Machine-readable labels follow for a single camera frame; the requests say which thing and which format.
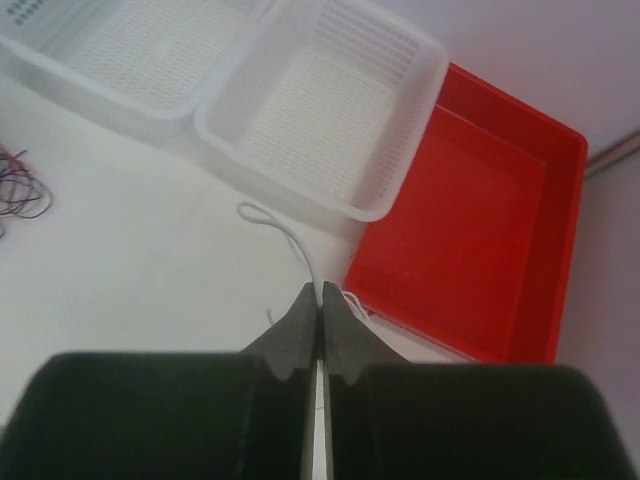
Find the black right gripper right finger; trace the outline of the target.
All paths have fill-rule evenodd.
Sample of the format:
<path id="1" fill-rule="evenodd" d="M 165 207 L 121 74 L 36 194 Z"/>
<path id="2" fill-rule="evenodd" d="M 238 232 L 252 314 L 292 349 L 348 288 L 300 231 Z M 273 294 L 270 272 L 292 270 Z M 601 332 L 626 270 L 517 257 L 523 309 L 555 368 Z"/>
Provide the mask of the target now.
<path id="1" fill-rule="evenodd" d="M 599 390 L 562 365 L 413 363 L 322 301 L 331 479 L 633 479 Z"/>

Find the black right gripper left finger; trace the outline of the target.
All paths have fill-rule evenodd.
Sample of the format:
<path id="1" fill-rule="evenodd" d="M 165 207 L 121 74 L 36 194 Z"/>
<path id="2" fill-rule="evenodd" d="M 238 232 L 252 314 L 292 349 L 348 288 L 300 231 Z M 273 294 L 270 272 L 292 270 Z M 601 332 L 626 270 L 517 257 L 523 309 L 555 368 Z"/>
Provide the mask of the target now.
<path id="1" fill-rule="evenodd" d="M 1 435 L 5 479 L 307 479 L 318 306 L 237 352 L 64 352 Z"/>

